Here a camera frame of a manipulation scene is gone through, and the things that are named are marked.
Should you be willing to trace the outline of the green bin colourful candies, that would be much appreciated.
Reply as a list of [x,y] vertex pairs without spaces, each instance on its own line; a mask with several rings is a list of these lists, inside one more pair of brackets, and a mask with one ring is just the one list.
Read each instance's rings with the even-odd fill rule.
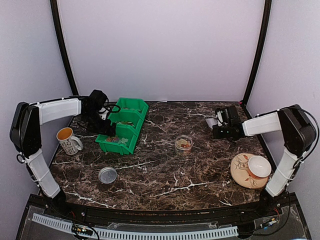
[[95,140],[103,152],[132,155],[135,151],[141,128],[135,129],[130,125],[117,125],[116,135],[111,137],[99,134]]

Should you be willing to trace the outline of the green bin mixed candies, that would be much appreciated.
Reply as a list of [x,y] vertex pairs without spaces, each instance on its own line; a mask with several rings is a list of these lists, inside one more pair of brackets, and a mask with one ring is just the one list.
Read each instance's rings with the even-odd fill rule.
[[122,109],[117,113],[111,113],[108,119],[116,123],[118,128],[128,128],[139,134],[144,122],[143,116],[137,110]]

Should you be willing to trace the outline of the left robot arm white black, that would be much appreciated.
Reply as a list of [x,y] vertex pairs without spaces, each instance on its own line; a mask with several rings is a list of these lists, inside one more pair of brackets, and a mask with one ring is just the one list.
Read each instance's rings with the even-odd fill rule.
[[60,218],[67,218],[71,208],[59,199],[65,193],[44,158],[41,126],[66,117],[81,116],[88,131],[114,137],[117,125],[106,117],[112,112],[108,102],[107,95],[95,89],[89,96],[74,95],[35,103],[20,102],[16,107],[9,132],[9,138],[18,152],[16,159],[26,166],[32,181],[43,194],[55,199],[50,208]]

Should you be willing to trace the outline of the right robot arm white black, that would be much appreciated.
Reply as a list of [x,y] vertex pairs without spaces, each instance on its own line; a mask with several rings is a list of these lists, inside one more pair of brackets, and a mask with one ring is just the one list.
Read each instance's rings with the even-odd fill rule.
[[242,121],[235,106],[218,108],[212,127],[214,139],[237,141],[271,132],[281,132],[284,152],[276,170],[261,191],[255,213],[266,217],[275,208],[275,198],[281,195],[295,178],[301,164],[314,151],[320,139],[320,128],[311,113],[298,104],[259,114]]

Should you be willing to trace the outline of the metal scoop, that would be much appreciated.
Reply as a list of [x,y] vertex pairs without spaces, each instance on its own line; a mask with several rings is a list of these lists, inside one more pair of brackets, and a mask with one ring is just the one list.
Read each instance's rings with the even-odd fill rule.
[[213,129],[214,126],[220,127],[222,125],[217,117],[206,118],[205,121],[210,129]]

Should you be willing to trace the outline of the clear plastic cup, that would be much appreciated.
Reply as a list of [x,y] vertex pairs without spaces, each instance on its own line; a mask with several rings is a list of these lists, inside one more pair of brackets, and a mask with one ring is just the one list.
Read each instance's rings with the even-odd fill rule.
[[189,155],[192,151],[193,140],[187,135],[180,135],[174,141],[175,152],[178,155]]

